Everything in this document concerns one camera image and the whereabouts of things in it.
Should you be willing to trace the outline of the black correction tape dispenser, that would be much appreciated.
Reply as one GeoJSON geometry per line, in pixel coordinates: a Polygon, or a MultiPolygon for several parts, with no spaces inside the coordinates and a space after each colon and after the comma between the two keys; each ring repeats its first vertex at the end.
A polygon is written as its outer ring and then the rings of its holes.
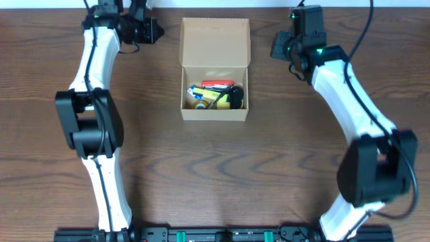
{"type": "Polygon", "coordinates": [[[243,105],[244,91],[241,86],[233,86],[229,91],[230,108],[241,109],[243,105]]]}

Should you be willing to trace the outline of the black ballpoint pen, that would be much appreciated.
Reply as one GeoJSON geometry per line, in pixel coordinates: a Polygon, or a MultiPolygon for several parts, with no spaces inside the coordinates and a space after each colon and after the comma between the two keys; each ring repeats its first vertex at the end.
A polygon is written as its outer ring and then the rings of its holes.
{"type": "Polygon", "coordinates": [[[206,110],[210,110],[212,109],[217,103],[218,101],[223,98],[227,93],[230,92],[230,90],[232,89],[233,85],[229,85],[225,90],[223,90],[220,95],[213,101],[211,102],[207,107],[205,107],[206,110]]]}

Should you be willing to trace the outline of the brown cardboard box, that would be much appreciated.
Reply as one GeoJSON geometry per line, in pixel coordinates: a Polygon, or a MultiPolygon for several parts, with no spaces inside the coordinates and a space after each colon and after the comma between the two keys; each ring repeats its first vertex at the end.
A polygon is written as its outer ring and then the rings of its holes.
{"type": "Polygon", "coordinates": [[[179,43],[181,115],[184,120],[245,121],[249,111],[250,23],[245,18],[185,17],[179,43]],[[205,80],[232,80],[244,91],[243,109],[195,110],[187,89],[205,80]]]}

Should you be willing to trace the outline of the red black stapler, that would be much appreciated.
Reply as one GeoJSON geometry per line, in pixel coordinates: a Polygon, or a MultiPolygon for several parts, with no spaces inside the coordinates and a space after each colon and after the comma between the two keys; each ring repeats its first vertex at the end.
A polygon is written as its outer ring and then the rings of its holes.
{"type": "Polygon", "coordinates": [[[234,81],[232,80],[205,80],[201,82],[201,85],[204,89],[222,91],[227,87],[234,85],[234,81]]]}

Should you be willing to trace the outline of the yellow highlighter marker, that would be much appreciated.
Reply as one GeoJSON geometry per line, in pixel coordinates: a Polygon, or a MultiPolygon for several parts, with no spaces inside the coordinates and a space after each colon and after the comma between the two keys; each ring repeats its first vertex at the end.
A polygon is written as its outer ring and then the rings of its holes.
{"type": "MultiPolygon", "coordinates": [[[[213,100],[215,100],[220,95],[220,92],[218,92],[218,91],[212,91],[209,89],[201,89],[198,87],[194,89],[194,92],[198,93],[198,94],[202,94],[204,98],[213,99],[213,100]]],[[[226,94],[223,98],[221,98],[219,100],[219,102],[229,102],[229,101],[230,101],[230,98],[229,98],[228,94],[226,94]]]]}

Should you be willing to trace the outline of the yellow sticky notepad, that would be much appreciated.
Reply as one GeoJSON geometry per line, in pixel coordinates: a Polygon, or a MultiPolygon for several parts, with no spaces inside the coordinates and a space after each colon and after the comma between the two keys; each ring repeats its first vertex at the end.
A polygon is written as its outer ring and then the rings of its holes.
{"type": "Polygon", "coordinates": [[[237,110],[243,109],[243,101],[240,103],[230,103],[230,102],[217,102],[216,103],[217,110],[237,110]]]}

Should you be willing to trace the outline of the blue white staples box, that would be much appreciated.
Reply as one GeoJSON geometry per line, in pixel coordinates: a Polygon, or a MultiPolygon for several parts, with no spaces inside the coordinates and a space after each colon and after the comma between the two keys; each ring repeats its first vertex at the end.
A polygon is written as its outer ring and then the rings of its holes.
{"type": "Polygon", "coordinates": [[[187,89],[187,92],[194,97],[197,101],[200,101],[203,98],[202,94],[198,94],[194,92],[194,89],[196,88],[196,85],[192,85],[187,89]]]}

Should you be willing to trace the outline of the yellow adhesive tape roll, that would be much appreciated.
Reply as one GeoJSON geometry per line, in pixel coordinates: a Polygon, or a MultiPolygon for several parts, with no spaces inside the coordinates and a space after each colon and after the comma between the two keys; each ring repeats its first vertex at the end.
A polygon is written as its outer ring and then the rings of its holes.
{"type": "Polygon", "coordinates": [[[199,100],[193,104],[195,110],[205,110],[210,104],[206,100],[199,100]]]}

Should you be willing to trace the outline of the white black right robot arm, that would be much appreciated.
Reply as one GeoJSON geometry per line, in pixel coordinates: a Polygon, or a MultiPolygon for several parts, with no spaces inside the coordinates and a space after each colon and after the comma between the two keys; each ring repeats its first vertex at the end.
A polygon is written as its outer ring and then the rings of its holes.
{"type": "Polygon", "coordinates": [[[327,45],[324,32],[278,32],[271,57],[298,68],[295,76],[326,101],[348,145],[337,172],[339,195],[316,225],[292,234],[306,241],[386,238],[386,232],[367,232],[362,225],[374,214],[400,220],[416,208],[418,142],[414,132],[397,129],[379,111],[357,80],[351,56],[339,45],[327,45]]]}

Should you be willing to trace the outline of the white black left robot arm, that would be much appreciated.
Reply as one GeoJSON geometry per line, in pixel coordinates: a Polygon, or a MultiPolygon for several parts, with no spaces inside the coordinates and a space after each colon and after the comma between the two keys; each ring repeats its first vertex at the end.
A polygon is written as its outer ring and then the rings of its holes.
{"type": "Polygon", "coordinates": [[[85,6],[81,26],[84,48],[68,90],[57,91],[56,111],[65,140],[84,164],[95,194],[98,226],[59,229],[55,241],[144,241],[133,223],[127,202],[120,154],[124,125],[110,93],[112,71],[123,44],[154,44],[164,30],[145,15],[146,0],[131,1],[127,13],[122,1],[98,1],[85,6]]]}

